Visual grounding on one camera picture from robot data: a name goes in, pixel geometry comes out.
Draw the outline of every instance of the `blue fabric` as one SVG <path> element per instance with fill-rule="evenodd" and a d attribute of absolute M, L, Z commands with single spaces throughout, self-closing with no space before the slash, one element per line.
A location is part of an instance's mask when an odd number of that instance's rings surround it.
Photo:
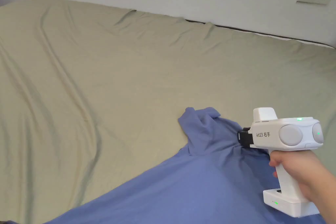
<path fill-rule="evenodd" d="M 48 224 L 325 223 L 264 204 L 263 190 L 279 187 L 268 154 L 241 148 L 241 127 L 219 116 L 187 108 L 178 121 L 188 143 L 175 156 Z"/>

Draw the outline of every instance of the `mattress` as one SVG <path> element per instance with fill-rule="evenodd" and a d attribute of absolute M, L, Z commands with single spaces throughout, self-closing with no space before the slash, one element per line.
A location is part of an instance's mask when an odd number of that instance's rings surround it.
<path fill-rule="evenodd" d="M 333 167 L 336 50 L 67 0 L 0 8 L 0 219 L 41 223 L 171 157 L 186 107 L 313 116 Z"/>

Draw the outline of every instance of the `wrinkled bed sheet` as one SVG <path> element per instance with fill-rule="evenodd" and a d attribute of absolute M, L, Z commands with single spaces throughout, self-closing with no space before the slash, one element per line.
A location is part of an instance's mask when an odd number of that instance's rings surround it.
<path fill-rule="evenodd" d="M 336 50 L 67 0 L 0 8 L 0 219 L 41 223 L 174 155 L 215 107 L 313 116 L 333 168 Z"/>

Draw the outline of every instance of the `finger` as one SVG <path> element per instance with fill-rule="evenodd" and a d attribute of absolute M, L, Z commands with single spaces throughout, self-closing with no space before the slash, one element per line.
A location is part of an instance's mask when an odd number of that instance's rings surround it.
<path fill-rule="evenodd" d="M 280 163 L 277 162 L 277 160 L 271 158 L 271 160 L 269 161 L 269 165 L 273 166 L 273 167 L 276 167 L 276 166 L 280 165 Z"/>
<path fill-rule="evenodd" d="M 270 166 L 278 166 L 279 164 L 282 163 L 282 157 L 284 155 L 284 152 L 282 151 L 272 151 L 271 154 L 269 155 L 270 157 Z"/>

